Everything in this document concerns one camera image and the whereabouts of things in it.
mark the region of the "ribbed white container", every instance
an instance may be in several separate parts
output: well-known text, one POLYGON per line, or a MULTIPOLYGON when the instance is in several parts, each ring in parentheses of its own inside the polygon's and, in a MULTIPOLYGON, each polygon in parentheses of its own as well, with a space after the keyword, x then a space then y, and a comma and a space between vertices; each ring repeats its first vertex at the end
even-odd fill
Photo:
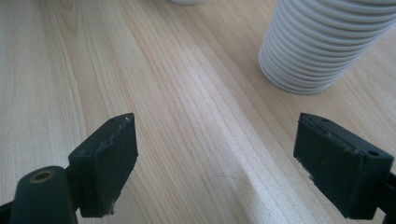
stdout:
POLYGON ((396 22, 396 0, 278 0, 259 64, 280 89, 329 88, 396 22))
POLYGON ((183 6, 192 6, 192 5, 197 5, 205 0, 172 0, 173 3, 183 5, 183 6))

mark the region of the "stacked white cups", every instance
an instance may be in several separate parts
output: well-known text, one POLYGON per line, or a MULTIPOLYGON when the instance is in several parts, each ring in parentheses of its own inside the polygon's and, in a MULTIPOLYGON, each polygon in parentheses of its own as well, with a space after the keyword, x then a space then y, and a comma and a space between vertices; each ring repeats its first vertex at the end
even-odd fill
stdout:
POLYGON ((278 0, 259 64, 282 90, 324 91, 395 22, 396 0, 278 0))

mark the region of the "light wood tabletop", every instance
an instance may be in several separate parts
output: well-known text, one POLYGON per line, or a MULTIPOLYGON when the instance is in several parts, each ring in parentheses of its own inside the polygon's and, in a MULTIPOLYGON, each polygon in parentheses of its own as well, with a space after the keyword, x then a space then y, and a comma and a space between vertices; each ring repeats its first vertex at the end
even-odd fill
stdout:
POLYGON ((396 156, 396 27, 329 89, 296 95, 258 65, 275 6, 0 1, 0 204, 133 112, 139 157, 116 213, 80 223, 380 223, 344 219, 292 152, 307 112, 396 156))

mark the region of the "black object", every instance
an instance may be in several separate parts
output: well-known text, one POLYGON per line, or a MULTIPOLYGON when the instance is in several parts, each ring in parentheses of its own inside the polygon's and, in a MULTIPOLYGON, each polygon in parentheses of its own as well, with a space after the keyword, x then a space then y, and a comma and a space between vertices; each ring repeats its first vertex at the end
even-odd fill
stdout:
POLYGON ((344 217, 373 219, 377 207, 384 223, 396 223, 393 157, 336 123, 302 113, 294 157, 344 217))
POLYGON ((23 177, 14 202, 0 207, 0 223, 77 223, 113 214, 137 159, 134 114, 108 120, 70 155, 64 169, 49 166, 23 177))

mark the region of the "wooden table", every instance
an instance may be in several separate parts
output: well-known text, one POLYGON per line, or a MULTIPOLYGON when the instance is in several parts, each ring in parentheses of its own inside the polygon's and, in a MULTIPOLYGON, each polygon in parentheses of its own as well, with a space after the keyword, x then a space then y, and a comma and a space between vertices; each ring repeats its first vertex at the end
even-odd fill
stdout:
POLYGON ((275 6, 0 1, 0 203, 134 112, 140 155, 116 214, 80 223, 355 223, 293 158, 297 120, 331 119, 396 156, 396 27, 331 88, 295 95, 258 65, 275 6))

